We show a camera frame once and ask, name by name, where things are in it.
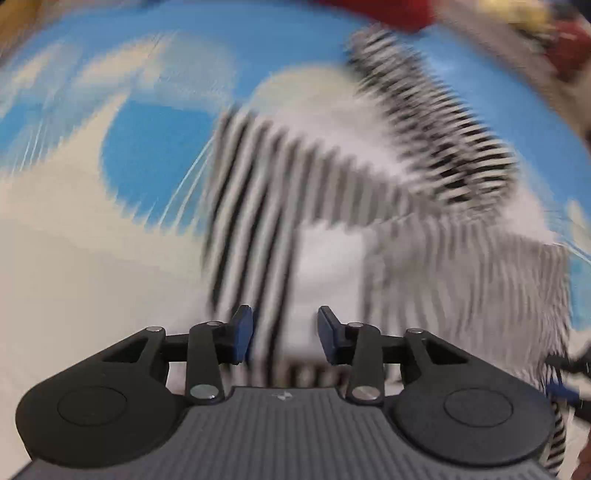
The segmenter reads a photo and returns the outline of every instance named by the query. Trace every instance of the red fabric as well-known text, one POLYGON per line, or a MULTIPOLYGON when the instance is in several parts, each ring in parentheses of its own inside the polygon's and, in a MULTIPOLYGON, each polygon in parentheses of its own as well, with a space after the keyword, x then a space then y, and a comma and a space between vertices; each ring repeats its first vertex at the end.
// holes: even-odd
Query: red fabric
POLYGON ((555 26, 559 37, 546 56, 556 67, 558 78, 568 82, 591 57, 591 37, 575 21, 557 21, 555 26))
POLYGON ((319 0, 366 15, 390 27, 415 32, 433 23, 431 0, 319 0))

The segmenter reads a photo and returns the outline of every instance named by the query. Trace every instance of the yellow object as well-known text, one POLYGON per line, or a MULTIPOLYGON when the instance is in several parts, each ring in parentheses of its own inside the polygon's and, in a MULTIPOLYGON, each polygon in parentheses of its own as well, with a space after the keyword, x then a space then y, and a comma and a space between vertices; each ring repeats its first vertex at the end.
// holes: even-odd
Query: yellow object
POLYGON ((551 27, 551 13, 540 0, 480 0, 479 8, 509 25, 530 33, 551 27))

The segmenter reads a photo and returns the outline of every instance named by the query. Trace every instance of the round black pad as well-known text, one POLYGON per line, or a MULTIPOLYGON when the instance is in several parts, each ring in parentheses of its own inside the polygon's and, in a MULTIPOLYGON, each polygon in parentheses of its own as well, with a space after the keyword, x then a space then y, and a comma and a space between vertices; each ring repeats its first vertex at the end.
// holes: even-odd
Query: round black pad
POLYGON ((554 417, 535 388, 488 366, 439 366, 407 385, 392 419, 405 437, 442 460, 496 467, 536 457, 554 417))
POLYGON ((163 444, 178 418, 174 396, 134 364, 73 367, 29 390, 17 408, 31 457, 72 468, 138 458, 163 444))
POLYGON ((513 413, 513 406, 504 395, 486 388, 450 393, 443 408, 451 418, 469 427, 494 427, 513 413))
POLYGON ((108 387, 85 387, 67 393, 58 403, 61 417, 81 427, 115 421, 127 404, 125 395, 108 387))

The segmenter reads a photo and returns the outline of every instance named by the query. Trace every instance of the logo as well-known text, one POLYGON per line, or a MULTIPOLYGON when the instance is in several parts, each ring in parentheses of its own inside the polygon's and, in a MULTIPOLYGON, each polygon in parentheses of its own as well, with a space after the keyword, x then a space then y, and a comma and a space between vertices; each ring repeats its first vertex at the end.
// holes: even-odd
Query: logo
POLYGON ((277 397, 281 401, 290 401, 292 398, 294 398, 294 396, 289 392, 273 393, 273 396, 277 397))

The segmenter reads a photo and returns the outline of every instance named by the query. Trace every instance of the black and white striped fabric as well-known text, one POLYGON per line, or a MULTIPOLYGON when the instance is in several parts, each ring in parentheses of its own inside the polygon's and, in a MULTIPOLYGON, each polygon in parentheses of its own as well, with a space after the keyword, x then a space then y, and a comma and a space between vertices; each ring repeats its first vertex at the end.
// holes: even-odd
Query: black and white striped fabric
POLYGON ((424 72, 419 54, 376 25, 353 35, 350 63, 360 90, 379 99, 393 136, 423 173, 416 189, 471 216, 494 213, 512 190, 515 158, 453 92, 424 72))
POLYGON ((275 382, 275 349, 297 261, 298 227, 362 229, 410 213, 440 211, 384 176, 355 170, 337 149, 250 111, 231 110, 222 117, 210 161, 211 218, 204 249, 209 310, 223 320, 241 303, 253 307, 255 356, 267 365, 269 384, 275 382))
POLYGON ((210 319, 242 303, 254 311, 245 377, 234 372, 234 383, 345 385, 347 370, 323 362, 316 335, 316 310, 329 304, 390 335, 426 328, 543 388, 553 372, 541 360, 566 352, 567 258, 491 224, 514 182, 509 149, 381 30, 352 45, 362 89, 378 96, 424 181, 409 190, 247 109, 221 117, 203 264, 210 319))

